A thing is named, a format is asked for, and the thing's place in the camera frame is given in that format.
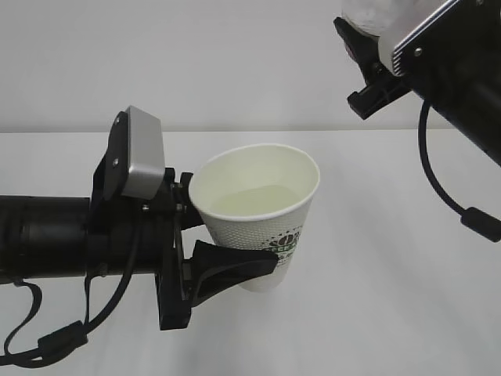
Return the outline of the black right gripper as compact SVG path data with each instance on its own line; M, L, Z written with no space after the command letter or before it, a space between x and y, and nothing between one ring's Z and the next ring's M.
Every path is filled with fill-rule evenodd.
M401 78L384 70L376 39L363 34L339 16L333 20L333 25L366 83L364 89L347 98L349 107L362 120L409 93L409 86Z

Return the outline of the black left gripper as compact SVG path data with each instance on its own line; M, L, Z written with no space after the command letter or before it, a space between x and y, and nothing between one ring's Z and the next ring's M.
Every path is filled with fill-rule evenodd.
M195 243L190 264L185 259L182 230L203 226L189 196L192 172L166 168L156 196L143 206L143 242L153 249L159 327L162 331L188 326L192 308L243 282L274 272L278 256L266 250L241 250Z

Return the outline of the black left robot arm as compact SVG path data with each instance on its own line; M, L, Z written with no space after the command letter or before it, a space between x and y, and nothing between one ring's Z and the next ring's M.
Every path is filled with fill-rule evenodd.
M185 257L184 230L202 218L189 199L192 176L167 168L154 199L103 196L94 175L91 197L4 196L1 282L124 272L133 233L141 235L134 272L155 279L159 326L186 328L194 307L237 284L272 273L276 254L264 248L195 243Z

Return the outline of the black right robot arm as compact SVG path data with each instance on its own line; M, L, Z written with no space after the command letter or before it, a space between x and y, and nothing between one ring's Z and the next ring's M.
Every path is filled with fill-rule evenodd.
M333 21L366 83L349 107L367 119L414 92L499 163L500 3L396 1L389 20L359 8L364 20L343 13Z

